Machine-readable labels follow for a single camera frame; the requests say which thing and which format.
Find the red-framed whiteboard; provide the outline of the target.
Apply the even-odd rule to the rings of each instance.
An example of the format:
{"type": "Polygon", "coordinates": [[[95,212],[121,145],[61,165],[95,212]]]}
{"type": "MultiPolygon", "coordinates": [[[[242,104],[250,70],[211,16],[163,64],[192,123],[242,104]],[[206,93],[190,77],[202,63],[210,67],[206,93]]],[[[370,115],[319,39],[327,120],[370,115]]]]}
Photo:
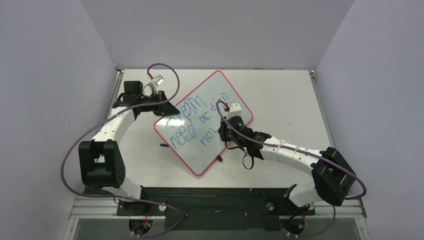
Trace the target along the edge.
{"type": "Polygon", "coordinates": [[[226,76],[216,70],[180,102],[179,114],[161,117],[153,128],[195,176],[201,176],[225,149],[216,102],[236,103],[247,125],[253,113],[226,76]]]}

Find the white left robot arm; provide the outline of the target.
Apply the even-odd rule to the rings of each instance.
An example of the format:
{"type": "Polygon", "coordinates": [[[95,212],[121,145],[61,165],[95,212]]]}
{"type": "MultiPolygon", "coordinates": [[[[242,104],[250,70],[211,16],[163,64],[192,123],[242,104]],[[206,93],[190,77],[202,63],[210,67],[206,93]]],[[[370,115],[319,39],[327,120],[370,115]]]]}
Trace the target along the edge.
{"type": "Polygon", "coordinates": [[[167,101],[163,90],[149,82],[153,92],[144,93],[141,81],[125,81],[124,91],[112,106],[109,122],[91,139],[81,141],[78,156],[82,183],[87,187],[122,196],[120,206],[136,215],[151,209],[143,187],[126,176],[119,144],[130,125],[141,113],[152,112],[158,117],[178,115],[180,111],[167,101]]]}

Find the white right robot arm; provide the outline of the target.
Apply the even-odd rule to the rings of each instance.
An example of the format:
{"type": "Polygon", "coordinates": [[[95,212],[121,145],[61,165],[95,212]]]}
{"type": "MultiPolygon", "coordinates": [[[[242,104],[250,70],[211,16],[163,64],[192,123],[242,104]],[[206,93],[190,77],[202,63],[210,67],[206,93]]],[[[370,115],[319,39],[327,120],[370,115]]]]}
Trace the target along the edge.
{"type": "Polygon", "coordinates": [[[300,208],[324,201],[341,206],[355,182],[354,171],[338,150],[307,150],[247,127],[240,116],[220,122],[219,136],[233,142],[252,160],[274,161],[295,168],[311,177],[306,183],[293,184],[282,199],[283,209],[294,214],[300,208]]]}

